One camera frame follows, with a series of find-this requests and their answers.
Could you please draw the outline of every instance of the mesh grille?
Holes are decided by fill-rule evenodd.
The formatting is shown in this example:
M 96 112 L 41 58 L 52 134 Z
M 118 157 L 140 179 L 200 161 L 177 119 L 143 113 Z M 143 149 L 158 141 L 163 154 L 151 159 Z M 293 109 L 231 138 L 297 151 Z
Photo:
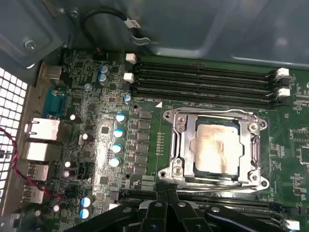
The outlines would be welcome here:
M 26 83 L 0 68 L 0 127 L 14 138 L 17 136 L 27 87 Z M 12 143 L 0 132 L 0 204 L 7 184 L 12 154 Z

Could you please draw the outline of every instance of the mounting screw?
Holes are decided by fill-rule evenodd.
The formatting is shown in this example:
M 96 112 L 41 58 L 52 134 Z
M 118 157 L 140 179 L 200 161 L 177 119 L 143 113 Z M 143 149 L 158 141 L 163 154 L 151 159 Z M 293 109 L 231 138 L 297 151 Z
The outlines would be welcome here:
M 259 126 L 257 123 L 253 122 L 249 124 L 249 131 L 256 132 L 259 129 Z
M 69 16 L 70 16 L 71 18 L 78 18 L 79 13 L 77 12 L 77 10 L 71 10 L 71 11 L 69 12 Z
M 184 202 L 179 202 L 179 203 L 178 203 L 178 206 L 179 206 L 179 207 L 185 207 L 185 206 L 186 206 L 186 203 L 184 203 Z
M 213 208 L 211 208 L 211 210 L 212 210 L 213 212 L 215 212 L 215 213 L 220 212 L 220 209 L 219 209 L 218 207 L 213 207 Z
M 24 47 L 28 50 L 34 50 L 37 44 L 34 42 L 34 40 L 26 40 L 24 42 Z

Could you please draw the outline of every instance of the screw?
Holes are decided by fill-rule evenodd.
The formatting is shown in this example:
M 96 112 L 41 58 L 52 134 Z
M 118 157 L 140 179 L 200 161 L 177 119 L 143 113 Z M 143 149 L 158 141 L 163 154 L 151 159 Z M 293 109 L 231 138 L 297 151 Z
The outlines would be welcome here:
M 155 207 L 161 207 L 162 206 L 162 203 L 161 202 L 157 202 L 156 204 L 155 204 Z
M 131 212 L 131 208 L 125 208 L 122 212 L 123 213 L 129 213 L 129 212 Z
M 185 203 L 185 202 L 179 202 L 179 203 L 178 203 L 178 206 L 179 206 L 179 207 L 185 207 L 185 206 L 186 206 L 186 203 Z
M 218 207 L 213 207 L 213 208 L 211 208 L 211 210 L 212 210 L 213 212 L 215 212 L 215 213 L 220 212 L 220 209 L 219 209 Z
M 255 122 L 249 124 L 249 130 L 250 130 L 251 132 L 256 132 L 257 129 L 258 129 L 258 125 L 257 125 Z
M 36 45 L 37 44 L 34 42 L 34 40 L 27 40 L 24 42 L 24 47 L 28 50 L 34 50 Z
M 79 13 L 77 12 L 77 10 L 72 10 L 72 11 L 69 12 L 69 16 L 71 18 L 78 18 Z

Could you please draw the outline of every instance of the solid capacitor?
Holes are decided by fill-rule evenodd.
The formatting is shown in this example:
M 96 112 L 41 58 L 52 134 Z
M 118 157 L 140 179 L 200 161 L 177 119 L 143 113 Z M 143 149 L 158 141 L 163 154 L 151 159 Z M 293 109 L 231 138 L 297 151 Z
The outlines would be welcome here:
M 102 73 L 102 74 L 105 74 L 106 76 L 108 74 L 110 74 L 110 70 L 108 69 L 108 67 L 106 65 L 100 66 L 99 72 Z
M 106 85 L 108 83 L 108 78 L 105 74 L 100 73 L 100 75 L 98 76 L 98 81 L 101 85 Z
M 93 203 L 93 197 L 92 196 L 86 196 L 82 198 L 81 200 L 81 206 L 84 208 L 89 207 Z
M 121 164 L 121 159 L 119 159 L 118 157 L 113 157 L 110 159 L 110 166 L 112 166 L 113 168 L 118 167 Z
M 124 136 L 124 131 L 122 130 L 122 129 L 116 129 L 116 130 L 114 130 L 114 136 L 115 136 L 115 138 L 118 138 L 118 139 L 120 139 L 120 138 L 122 138 L 123 136 Z
M 85 208 L 79 212 L 79 217 L 81 219 L 87 219 L 90 216 L 90 214 L 91 214 L 91 208 Z
M 126 116 L 123 113 L 118 113 L 116 115 L 117 122 L 123 123 L 126 120 Z
M 124 101 L 125 101 L 125 104 L 131 103 L 131 96 L 130 95 L 125 95 L 124 96 Z

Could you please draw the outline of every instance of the white slot latch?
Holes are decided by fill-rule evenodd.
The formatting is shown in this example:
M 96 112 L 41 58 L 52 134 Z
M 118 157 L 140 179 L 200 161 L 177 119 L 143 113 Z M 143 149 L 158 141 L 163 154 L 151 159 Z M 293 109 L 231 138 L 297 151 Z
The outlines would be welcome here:
M 126 61 L 132 64 L 136 64 L 136 56 L 134 53 L 127 53 L 126 54 Z
M 124 80 L 130 82 L 131 84 L 134 83 L 134 75 L 133 73 L 127 72 L 124 74 Z

